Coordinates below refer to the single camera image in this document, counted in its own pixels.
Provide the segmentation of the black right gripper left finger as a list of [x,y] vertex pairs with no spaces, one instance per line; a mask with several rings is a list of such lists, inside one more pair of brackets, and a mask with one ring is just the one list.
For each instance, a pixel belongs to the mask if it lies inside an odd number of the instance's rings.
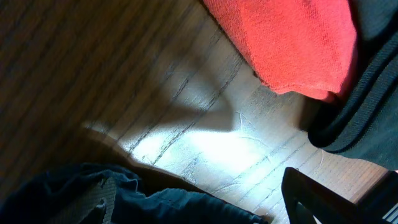
[[50,218],[49,224],[109,224],[114,210],[117,186],[113,178],[102,179],[82,196]]

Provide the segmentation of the dark blue denim shorts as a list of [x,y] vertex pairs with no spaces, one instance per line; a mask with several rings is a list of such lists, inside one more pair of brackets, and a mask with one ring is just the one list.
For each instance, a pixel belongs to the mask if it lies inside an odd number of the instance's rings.
[[142,179],[116,165],[80,164],[38,175],[1,206],[1,223],[47,223],[102,179],[117,186],[111,223],[265,223],[216,197],[180,188],[146,195]]

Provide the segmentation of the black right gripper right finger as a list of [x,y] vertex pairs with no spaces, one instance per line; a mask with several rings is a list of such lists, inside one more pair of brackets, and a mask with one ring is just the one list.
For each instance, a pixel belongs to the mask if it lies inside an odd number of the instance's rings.
[[396,172],[388,172],[353,203],[288,167],[282,179],[282,195],[291,223],[397,223]]

